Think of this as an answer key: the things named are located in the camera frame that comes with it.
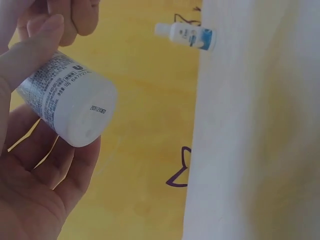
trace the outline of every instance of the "bottle cap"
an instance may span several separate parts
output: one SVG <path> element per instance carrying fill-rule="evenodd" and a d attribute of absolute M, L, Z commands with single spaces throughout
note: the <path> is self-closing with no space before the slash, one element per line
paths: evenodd
<path fill-rule="evenodd" d="M 155 25 L 155 35 L 161 37 L 168 37 L 170 35 L 171 25 L 166 23 L 157 23 Z"/>

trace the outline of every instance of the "yellow wall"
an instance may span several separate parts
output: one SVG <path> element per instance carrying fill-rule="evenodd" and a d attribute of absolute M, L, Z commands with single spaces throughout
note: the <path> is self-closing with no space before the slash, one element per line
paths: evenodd
<path fill-rule="evenodd" d="M 191 147 L 199 53 L 154 36 L 174 14 L 200 20 L 201 0 L 104 0 L 100 23 L 62 51 L 119 92 L 91 187 L 59 240 L 180 240 L 186 188 L 166 181 Z M 13 94 L 12 107 L 22 101 Z M 186 151 L 187 165 L 190 153 Z M 187 183 L 188 171 L 177 183 Z"/>

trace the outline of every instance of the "small white bottle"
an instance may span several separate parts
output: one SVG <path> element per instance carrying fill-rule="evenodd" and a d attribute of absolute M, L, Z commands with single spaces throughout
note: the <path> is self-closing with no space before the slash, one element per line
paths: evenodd
<path fill-rule="evenodd" d="M 102 134 L 117 101 L 112 82 L 61 52 L 27 78 L 17 92 L 76 148 L 89 145 Z"/>
<path fill-rule="evenodd" d="M 158 23 L 155 26 L 155 34 L 161 37 L 169 37 L 174 43 L 206 51 L 212 51 L 216 44 L 215 31 L 182 22 L 175 22 L 172 25 Z"/>

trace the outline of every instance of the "finger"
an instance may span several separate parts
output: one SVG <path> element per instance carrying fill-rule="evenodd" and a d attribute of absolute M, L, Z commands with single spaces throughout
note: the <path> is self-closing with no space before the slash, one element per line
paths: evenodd
<path fill-rule="evenodd" d="M 0 54 L 8 50 L 8 44 L 15 33 L 18 18 L 35 0 L 0 1 Z"/>
<path fill-rule="evenodd" d="M 25 170 L 31 171 L 50 152 L 57 134 L 41 120 L 29 137 L 22 140 L 10 152 Z"/>
<path fill-rule="evenodd" d="M 63 21 L 61 15 L 50 17 L 34 37 L 17 43 L 0 56 L 0 81 L 11 91 L 52 57 L 64 30 Z"/>
<path fill-rule="evenodd" d="M 47 0 L 47 5 L 50 15 L 61 14 L 64 17 L 64 33 L 60 46 L 71 45 L 78 34 L 71 18 L 71 0 Z"/>
<path fill-rule="evenodd" d="M 94 32 L 99 21 L 99 2 L 74 0 L 71 5 L 72 20 L 79 35 L 87 36 Z"/>
<path fill-rule="evenodd" d="M 54 189 L 67 214 L 74 209 L 89 187 L 99 157 L 100 144 L 99 138 L 88 146 L 76 148 L 65 179 Z"/>
<path fill-rule="evenodd" d="M 74 152 L 75 148 L 59 137 L 49 156 L 31 173 L 42 184 L 54 189 L 65 178 L 74 157 Z"/>
<path fill-rule="evenodd" d="M 36 124 L 39 117 L 27 105 L 23 104 L 10 112 L 5 145 L 9 149 Z"/>
<path fill-rule="evenodd" d="M 28 21 L 26 25 L 28 37 L 33 37 L 34 35 L 36 35 L 48 18 L 49 16 L 47 14 L 41 14 Z"/>
<path fill-rule="evenodd" d="M 30 37 L 28 33 L 28 25 L 30 24 L 30 22 L 38 18 L 43 18 L 44 16 L 46 16 L 46 18 L 49 18 L 47 1 L 35 0 L 32 6 L 29 7 L 28 10 L 25 11 L 24 14 L 18 19 L 17 32 L 20 36 L 20 39 L 28 39 Z"/>

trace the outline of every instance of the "white cloth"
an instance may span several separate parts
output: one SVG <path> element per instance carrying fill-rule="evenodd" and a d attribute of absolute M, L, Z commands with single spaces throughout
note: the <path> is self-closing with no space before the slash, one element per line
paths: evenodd
<path fill-rule="evenodd" d="M 183 240 L 320 239 L 320 0 L 204 0 Z"/>

